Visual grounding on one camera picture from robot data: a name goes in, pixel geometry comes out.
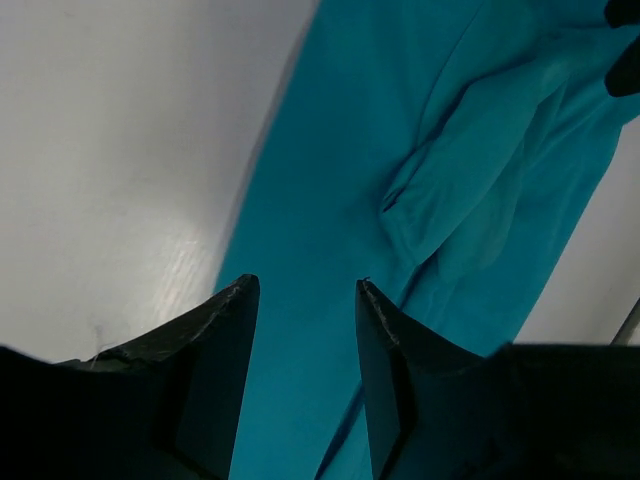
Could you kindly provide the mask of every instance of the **black object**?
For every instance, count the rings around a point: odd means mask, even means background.
[[[638,479],[640,349],[475,356],[357,285],[374,480]]]
[[[259,300],[243,276],[88,362],[0,349],[0,478],[228,477]]]
[[[610,0],[604,16],[612,28],[640,24],[640,0]],[[640,35],[611,67],[605,86],[613,97],[640,93]]]
[[[629,345],[636,330],[640,328],[640,298],[629,313],[629,316],[618,330],[613,345]]]

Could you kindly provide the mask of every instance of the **teal garment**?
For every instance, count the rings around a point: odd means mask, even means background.
[[[321,3],[218,282],[262,288],[232,480],[314,477],[359,388],[357,279],[476,353],[515,337],[640,112],[604,88],[638,33],[604,3]],[[323,478],[371,477],[356,417]]]

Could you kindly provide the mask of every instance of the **teal cloth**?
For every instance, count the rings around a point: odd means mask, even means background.
[[[516,336],[640,112],[604,89],[638,33],[604,3],[321,3],[218,282],[262,285],[233,480],[314,477],[359,388],[357,279],[476,353]],[[323,478],[369,479],[362,412],[344,441]]]

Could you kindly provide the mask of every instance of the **teal fabric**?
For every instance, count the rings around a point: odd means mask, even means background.
[[[321,3],[218,282],[262,285],[232,479],[314,477],[359,388],[357,279],[476,353],[515,337],[640,112],[604,89],[638,33],[604,3]],[[367,456],[360,412],[323,478]]]

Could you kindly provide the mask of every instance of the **white surface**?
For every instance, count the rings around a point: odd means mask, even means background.
[[[0,1],[0,343],[87,358],[208,295],[312,3]],[[634,128],[522,339],[610,339],[640,293]]]

